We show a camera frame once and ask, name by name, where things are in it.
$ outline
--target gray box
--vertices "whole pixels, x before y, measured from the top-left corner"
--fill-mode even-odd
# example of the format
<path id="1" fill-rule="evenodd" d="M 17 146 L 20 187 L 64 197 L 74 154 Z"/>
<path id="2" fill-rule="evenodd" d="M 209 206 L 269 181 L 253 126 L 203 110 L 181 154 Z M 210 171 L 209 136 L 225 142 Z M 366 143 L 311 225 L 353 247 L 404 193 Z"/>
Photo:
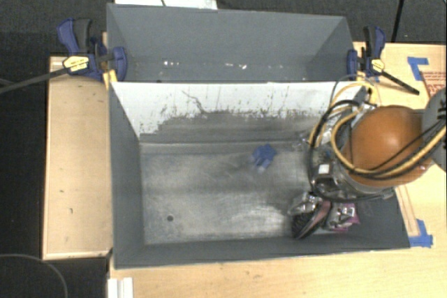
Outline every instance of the gray box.
<path id="1" fill-rule="evenodd" d="M 286 210 L 308 188 L 300 139 L 332 86 L 112 83 L 115 267 L 409 247 L 396 198 L 359 204 L 348 232 L 291 238 Z M 267 142 L 277 155 L 260 173 L 249 159 Z"/>
<path id="2" fill-rule="evenodd" d="M 344 17 L 108 4 L 126 81 L 335 81 L 352 39 Z"/>

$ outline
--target dark carpet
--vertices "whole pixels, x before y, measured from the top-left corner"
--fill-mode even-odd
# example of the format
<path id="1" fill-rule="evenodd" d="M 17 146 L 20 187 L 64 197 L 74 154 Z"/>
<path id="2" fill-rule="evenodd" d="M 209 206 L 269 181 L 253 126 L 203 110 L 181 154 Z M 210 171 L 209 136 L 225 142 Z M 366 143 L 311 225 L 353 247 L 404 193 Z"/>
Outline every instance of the dark carpet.
<path id="1" fill-rule="evenodd" d="M 105 3 L 112 0 L 0 0 L 0 78 L 25 80 L 47 71 L 50 54 L 64 52 L 55 28 L 67 17 L 93 20 L 105 30 Z M 354 40 L 367 24 L 388 38 L 398 0 L 218 0 L 220 8 L 344 15 Z M 446 42 L 442 0 L 406 0 L 397 41 Z M 45 85 L 0 96 L 0 254 L 40 256 L 45 168 Z M 105 294 L 105 260 L 58 262 L 69 297 Z M 63 297 L 47 266 L 25 258 L 0 258 L 0 298 Z"/>

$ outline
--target brown ball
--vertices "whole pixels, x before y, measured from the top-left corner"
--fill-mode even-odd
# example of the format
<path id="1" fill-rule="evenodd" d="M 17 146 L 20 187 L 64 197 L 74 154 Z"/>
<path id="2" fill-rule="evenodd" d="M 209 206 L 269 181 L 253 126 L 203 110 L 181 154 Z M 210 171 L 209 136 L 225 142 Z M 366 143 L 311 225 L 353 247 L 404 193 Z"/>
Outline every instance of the brown ball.
<path id="1" fill-rule="evenodd" d="M 402 150 L 421 133 L 421 113 L 399 105 L 379 107 L 367 113 L 354 126 L 351 139 L 344 145 L 342 153 L 355 167 L 371 170 L 388 161 L 389 158 Z M 394 166 L 394 164 L 400 162 L 419 148 L 422 143 L 423 139 L 419 138 L 394 159 L 378 168 L 378 170 Z M 430 164 L 430 161 L 431 159 L 427 159 L 422 165 L 394 179 L 373 180 L 354 174 L 350 174 L 350 177 L 356 182 L 367 186 L 383 188 L 398 186 L 419 178 Z"/>

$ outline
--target wooden board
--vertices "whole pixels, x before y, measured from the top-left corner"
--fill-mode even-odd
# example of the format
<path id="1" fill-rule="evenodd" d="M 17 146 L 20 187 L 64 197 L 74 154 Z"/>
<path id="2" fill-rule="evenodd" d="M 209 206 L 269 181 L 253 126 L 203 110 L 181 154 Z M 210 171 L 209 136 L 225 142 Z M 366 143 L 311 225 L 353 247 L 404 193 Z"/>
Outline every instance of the wooden board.
<path id="1" fill-rule="evenodd" d="M 51 58 L 50 69 L 62 58 Z M 112 247 L 104 84 L 64 75 L 50 81 L 43 259 L 106 255 Z"/>
<path id="2" fill-rule="evenodd" d="M 381 79 L 383 105 L 425 107 L 428 94 L 423 82 L 414 81 L 408 56 L 428 58 L 432 70 L 445 69 L 445 46 L 387 45 L 387 71 L 421 95 Z M 60 68 L 60 61 L 52 59 L 52 70 Z M 50 82 L 43 232 L 47 260 L 105 255 L 112 247 L 106 97 L 102 84 L 84 77 L 63 76 Z M 447 291 L 446 175 L 432 167 L 406 191 L 411 203 L 405 193 L 401 201 L 410 208 L 404 209 L 407 230 L 415 230 L 413 211 L 434 235 L 431 249 L 121 271 L 111 267 L 110 276 L 133 277 L 135 298 L 437 298 Z"/>

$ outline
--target wooden plank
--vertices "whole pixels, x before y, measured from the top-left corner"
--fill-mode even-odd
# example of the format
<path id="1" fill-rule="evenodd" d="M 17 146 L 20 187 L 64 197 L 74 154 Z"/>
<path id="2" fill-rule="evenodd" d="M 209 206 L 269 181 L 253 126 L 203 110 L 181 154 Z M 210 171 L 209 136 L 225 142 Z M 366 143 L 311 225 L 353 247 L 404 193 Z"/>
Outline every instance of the wooden plank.
<path id="1" fill-rule="evenodd" d="M 51 58 L 51 70 L 61 68 Z M 43 258 L 104 256 L 112 247 L 108 179 L 108 96 L 100 82 L 61 76 L 50 81 Z"/>

